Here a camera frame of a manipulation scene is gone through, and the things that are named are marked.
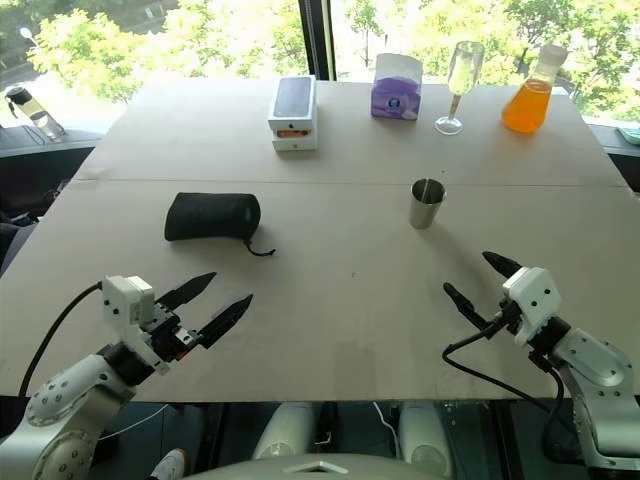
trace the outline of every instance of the white cable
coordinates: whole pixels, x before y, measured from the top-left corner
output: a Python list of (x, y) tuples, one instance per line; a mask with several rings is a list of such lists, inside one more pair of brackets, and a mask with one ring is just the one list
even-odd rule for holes
[(110, 433), (109, 435), (105, 435), (104, 437), (100, 437), (98, 439), (98, 441), (100, 440), (106, 440), (107, 438), (111, 438), (111, 437), (115, 437), (116, 435), (120, 435), (121, 433), (127, 432), (129, 430), (131, 430), (132, 428), (136, 428), (138, 425), (146, 422), (147, 420), (151, 420), (153, 417), (155, 417), (156, 415), (158, 415), (159, 413), (161, 413), (165, 408), (167, 408), (169, 406), (169, 404), (166, 404), (164, 407), (162, 407), (161, 409), (159, 409), (157, 412), (152, 413), (151, 415), (149, 415), (146, 418), (143, 418), (142, 420), (137, 421), (136, 423), (134, 423), (133, 425), (129, 425), (127, 428), (123, 428), (122, 430), (119, 430), (115, 433)]
[(378, 411), (380, 422), (389, 430), (391, 430), (391, 435), (393, 435), (393, 443), (396, 447), (396, 458), (402, 458), (402, 454), (400, 453), (400, 442), (398, 442), (398, 435), (396, 435), (396, 431), (391, 426), (391, 424), (387, 423), (387, 421), (384, 419), (384, 415), (382, 415), (382, 410), (380, 410), (380, 407), (378, 406), (378, 402), (372, 402), (372, 403), (375, 409)]

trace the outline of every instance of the black pouch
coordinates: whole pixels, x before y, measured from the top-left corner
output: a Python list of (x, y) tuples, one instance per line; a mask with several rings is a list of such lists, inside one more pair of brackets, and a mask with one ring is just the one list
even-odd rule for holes
[(251, 249), (251, 237), (260, 223), (260, 204), (250, 193), (183, 193), (173, 200), (164, 225), (168, 241), (201, 237), (242, 240), (258, 257), (273, 255)]

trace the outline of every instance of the sneaker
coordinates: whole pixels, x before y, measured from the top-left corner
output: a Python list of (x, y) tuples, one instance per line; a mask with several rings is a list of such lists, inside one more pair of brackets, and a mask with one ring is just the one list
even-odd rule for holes
[(187, 471), (187, 454), (180, 448), (174, 448), (167, 453), (156, 468), (151, 472), (151, 478), (156, 480), (177, 480)]

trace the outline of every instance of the tissue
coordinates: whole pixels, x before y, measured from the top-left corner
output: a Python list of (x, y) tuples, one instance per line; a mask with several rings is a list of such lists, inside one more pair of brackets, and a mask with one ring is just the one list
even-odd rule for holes
[(422, 89), (422, 63), (415, 58), (383, 53), (376, 59), (371, 89), (371, 115), (417, 120)]

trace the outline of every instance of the white box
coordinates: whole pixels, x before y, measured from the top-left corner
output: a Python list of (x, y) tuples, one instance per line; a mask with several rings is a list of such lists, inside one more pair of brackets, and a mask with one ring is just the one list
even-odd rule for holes
[(271, 143), (276, 152), (288, 150), (315, 150), (318, 148), (318, 115), (314, 106), (311, 114), (311, 128), (306, 137), (281, 138), (275, 132), (271, 132)]
[(280, 78), (267, 119), (272, 131), (271, 143), (276, 151), (317, 148), (315, 76)]
[(271, 100), (269, 127), (278, 130), (311, 130), (316, 104), (316, 77), (282, 77)]

